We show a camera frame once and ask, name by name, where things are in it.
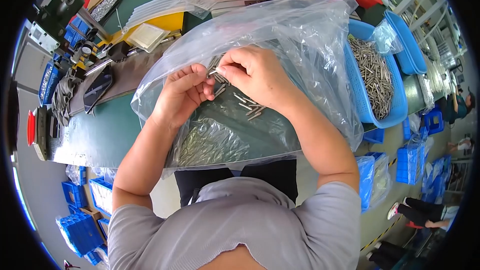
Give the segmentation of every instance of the black trousers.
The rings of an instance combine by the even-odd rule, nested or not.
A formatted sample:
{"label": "black trousers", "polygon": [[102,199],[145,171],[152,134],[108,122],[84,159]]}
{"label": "black trousers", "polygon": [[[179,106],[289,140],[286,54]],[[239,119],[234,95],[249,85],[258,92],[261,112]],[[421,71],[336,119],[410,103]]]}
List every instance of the black trousers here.
{"label": "black trousers", "polygon": [[368,260],[374,262],[383,270],[390,270],[406,253],[407,249],[382,241],[380,248],[373,251]]}
{"label": "black trousers", "polygon": [[[229,168],[175,171],[174,174],[180,191],[180,207],[188,205],[190,198],[194,193],[198,195],[203,186],[233,177]],[[297,200],[297,159],[245,166],[240,176],[261,179],[282,191],[293,202]]]}
{"label": "black trousers", "polygon": [[425,226],[428,220],[432,222],[442,220],[442,213],[445,207],[443,204],[428,203],[410,197],[406,199],[406,203],[410,207],[400,204],[397,211],[404,214],[406,218],[417,226]]}

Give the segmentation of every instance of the workbench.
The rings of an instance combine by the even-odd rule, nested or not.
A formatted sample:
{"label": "workbench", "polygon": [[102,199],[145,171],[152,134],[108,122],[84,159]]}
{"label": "workbench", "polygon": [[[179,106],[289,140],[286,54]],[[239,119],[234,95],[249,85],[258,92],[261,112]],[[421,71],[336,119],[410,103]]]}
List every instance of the workbench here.
{"label": "workbench", "polygon": [[[118,16],[124,25],[134,8],[151,0],[122,0],[118,6]],[[386,7],[380,4],[365,10],[357,9],[362,21],[376,26],[384,18]],[[184,15],[186,31],[211,19],[208,15],[201,20],[189,13]],[[104,25],[113,34],[119,30],[117,17],[111,16]],[[403,75],[402,80],[408,101],[408,114],[425,108],[422,90],[416,75]],[[50,161],[71,165],[118,168],[140,133],[138,116],[130,107],[133,90],[129,94],[99,104],[94,108],[94,116],[80,112],[70,118],[68,127],[60,127],[58,138],[49,138],[48,155]],[[441,97],[434,94],[435,100]],[[364,123],[365,131],[375,129],[373,124]]]}

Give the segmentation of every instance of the hand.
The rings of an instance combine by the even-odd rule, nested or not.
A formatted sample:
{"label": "hand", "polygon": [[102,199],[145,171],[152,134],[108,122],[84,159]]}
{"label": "hand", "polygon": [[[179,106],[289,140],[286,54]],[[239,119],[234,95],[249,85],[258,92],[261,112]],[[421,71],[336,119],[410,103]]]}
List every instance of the hand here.
{"label": "hand", "polygon": [[215,79],[207,79],[207,69],[199,63],[170,74],[153,109],[153,120],[178,129],[202,102],[215,98],[214,84]]}
{"label": "hand", "polygon": [[276,111],[301,93],[271,50],[255,46],[229,50],[217,71],[245,95]]}

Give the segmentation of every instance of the gray cloth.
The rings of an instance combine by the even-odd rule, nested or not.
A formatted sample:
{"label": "gray cloth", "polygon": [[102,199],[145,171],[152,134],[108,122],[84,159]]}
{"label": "gray cloth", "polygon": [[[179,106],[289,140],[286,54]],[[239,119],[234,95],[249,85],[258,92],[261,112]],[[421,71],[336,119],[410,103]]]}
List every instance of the gray cloth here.
{"label": "gray cloth", "polygon": [[52,98],[52,113],[57,118],[58,123],[62,126],[68,126],[70,121],[70,99],[74,96],[75,83],[72,81],[74,77],[64,76],[53,93]]}
{"label": "gray cloth", "polygon": [[355,269],[360,203],[350,186],[331,182],[294,207],[265,181],[232,177],[204,186],[167,219],[124,205],[108,227],[110,269],[193,270],[239,244],[267,269]]}

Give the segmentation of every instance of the shoe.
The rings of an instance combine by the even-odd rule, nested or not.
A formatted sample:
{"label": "shoe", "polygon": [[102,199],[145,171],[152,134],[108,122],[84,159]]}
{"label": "shoe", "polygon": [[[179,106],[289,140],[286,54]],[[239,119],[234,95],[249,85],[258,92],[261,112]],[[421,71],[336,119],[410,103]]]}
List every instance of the shoe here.
{"label": "shoe", "polygon": [[392,208],[388,211],[387,220],[392,219],[393,216],[395,216],[398,213],[397,209],[399,208],[399,205],[400,204],[398,202],[393,203]]}

